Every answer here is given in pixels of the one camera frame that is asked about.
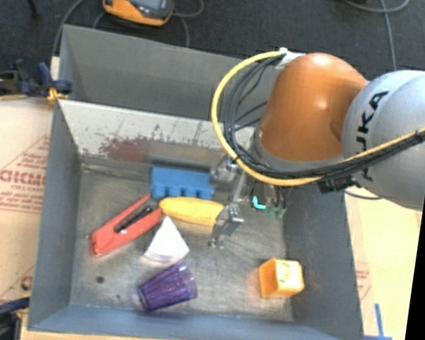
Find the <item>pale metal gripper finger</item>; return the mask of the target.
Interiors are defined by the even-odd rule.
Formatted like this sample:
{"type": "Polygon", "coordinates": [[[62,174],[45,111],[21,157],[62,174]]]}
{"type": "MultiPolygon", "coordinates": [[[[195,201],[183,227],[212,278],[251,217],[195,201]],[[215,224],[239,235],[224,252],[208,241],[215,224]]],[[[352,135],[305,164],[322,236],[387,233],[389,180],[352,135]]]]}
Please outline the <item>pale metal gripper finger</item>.
{"type": "Polygon", "coordinates": [[[224,248],[225,239],[232,236],[235,230],[239,229],[239,227],[243,225],[243,220],[244,218],[240,214],[239,207],[227,207],[218,239],[219,248],[224,248]]]}
{"type": "Polygon", "coordinates": [[[209,240],[210,247],[217,247],[219,241],[221,240],[221,236],[226,230],[228,224],[230,223],[230,207],[226,205],[219,213],[217,218],[215,219],[214,226],[212,228],[211,239],[209,240]]]}

